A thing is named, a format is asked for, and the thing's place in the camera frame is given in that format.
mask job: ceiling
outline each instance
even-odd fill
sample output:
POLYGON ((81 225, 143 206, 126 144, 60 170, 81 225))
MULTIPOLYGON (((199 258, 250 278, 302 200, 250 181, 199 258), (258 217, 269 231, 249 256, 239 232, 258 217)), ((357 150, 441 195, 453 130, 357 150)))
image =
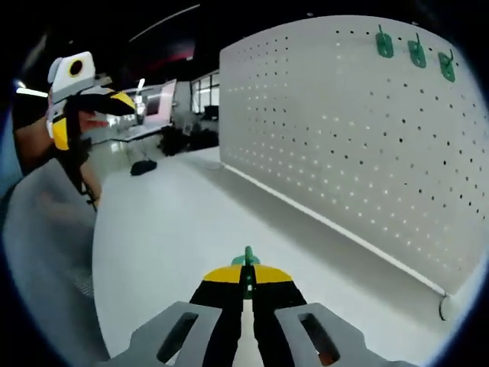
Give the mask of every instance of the ceiling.
POLYGON ((20 75, 32 89, 47 90, 47 70, 56 57, 83 50, 92 52, 98 72, 109 73, 123 87, 136 86, 141 77, 147 80, 146 84, 162 83, 175 77, 193 80, 219 68, 219 51, 243 37, 303 18, 344 14, 374 15, 409 23, 415 21, 422 28, 450 41, 458 41, 468 56, 476 56, 477 39, 471 34, 473 27, 470 26, 474 22, 463 16, 464 9, 471 13, 477 11, 477 2, 467 6, 472 2, 467 0, 456 7, 439 0, 302 0, 292 6, 267 1, 200 5, 180 0, 131 6, 128 11, 114 9, 114 5, 107 4, 98 6, 96 11, 60 15, 48 18, 49 21, 44 21, 46 18, 40 15, 43 13, 33 11, 34 15, 30 13, 25 22, 39 32, 14 40, 16 52, 12 53, 13 67, 10 71, 19 69, 29 47, 39 41, 42 30, 45 30, 47 39, 44 47, 39 47, 38 58, 32 57, 35 62, 20 75))

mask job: table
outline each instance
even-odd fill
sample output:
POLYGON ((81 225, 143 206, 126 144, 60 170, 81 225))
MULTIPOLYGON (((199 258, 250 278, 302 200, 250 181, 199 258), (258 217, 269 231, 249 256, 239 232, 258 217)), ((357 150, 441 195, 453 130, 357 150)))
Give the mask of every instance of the table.
POLYGON ((114 138, 110 140, 113 141, 123 141, 124 143, 128 143, 134 140, 144 139, 148 136, 157 134, 163 129, 164 126, 161 125, 136 125, 131 126, 129 129, 124 130, 119 135, 116 135, 114 138))
POLYGON ((424 363, 450 332, 439 319, 438 294, 227 170, 218 148, 162 158, 140 177, 112 174, 103 193, 92 269, 111 356, 246 245, 262 264, 291 274, 308 302, 360 329, 367 347, 386 359, 424 363))

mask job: desk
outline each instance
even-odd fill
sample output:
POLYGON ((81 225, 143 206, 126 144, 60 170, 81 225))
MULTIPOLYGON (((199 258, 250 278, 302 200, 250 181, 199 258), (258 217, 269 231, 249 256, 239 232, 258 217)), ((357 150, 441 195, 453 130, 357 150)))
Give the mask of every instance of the desk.
POLYGON ((360 329, 367 347, 386 359, 421 364, 450 331, 439 319, 439 295, 223 168, 218 148, 160 159, 140 177, 112 174, 103 193, 92 266, 111 356, 246 245, 263 264, 291 274, 308 302, 360 329))
POLYGON ((134 140, 144 139, 148 136, 157 134, 163 129, 164 126, 161 125, 136 125, 131 126, 129 129, 124 130, 119 135, 116 135, 114 138, 110 140, 113 141, 123 141, 124 143, 128 143, 134 140))

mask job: yellow robot part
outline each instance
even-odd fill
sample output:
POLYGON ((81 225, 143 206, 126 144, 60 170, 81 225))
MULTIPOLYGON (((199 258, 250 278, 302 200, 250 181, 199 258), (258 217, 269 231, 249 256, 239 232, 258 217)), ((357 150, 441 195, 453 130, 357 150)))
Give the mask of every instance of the yellow robot part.
POLYGON ((254 264, 253 266, 257 284, 292 281, 292 277, 280 269, 260 264, 254 264))
POLYGON ((204 281, 217 281, 221 283, 239 283, 241 276, 241 265, 230 265, 218 268, 204 277, 204 281))
POLYGON ((56 148, 61 151, 68 150, 68 132, 66 130, 66 117, 53 123, 53 139, 56 148))
POLYGON ((119 101, 125 103, 126 105, 128 105, 129 107, 132 107, 133 109, 136 108, 136 106, 134 104, 134 101, 131 99, 130 96, 128 96, 124 92, 116 93, 115 95, 111 96, 110 98, 112 98, 112 99, 118 99, 119 101))

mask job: window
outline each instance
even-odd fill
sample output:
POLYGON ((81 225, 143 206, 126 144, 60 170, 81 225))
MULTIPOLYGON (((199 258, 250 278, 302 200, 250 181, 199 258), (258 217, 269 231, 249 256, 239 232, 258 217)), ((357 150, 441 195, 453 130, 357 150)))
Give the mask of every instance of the window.
POLYGON ((206 106, 219 106, 219 73, 204 76, 192 83, 192 111, 204 113, 206 106))
POLYGON ((195 113, 200 112, 199 83, 192 83, 192 111, 195 113))
POLYGON ((211 104, 211 93, 210 89, 201 89, 200 91, 200 112, 204 112, 206 106, 211 104))

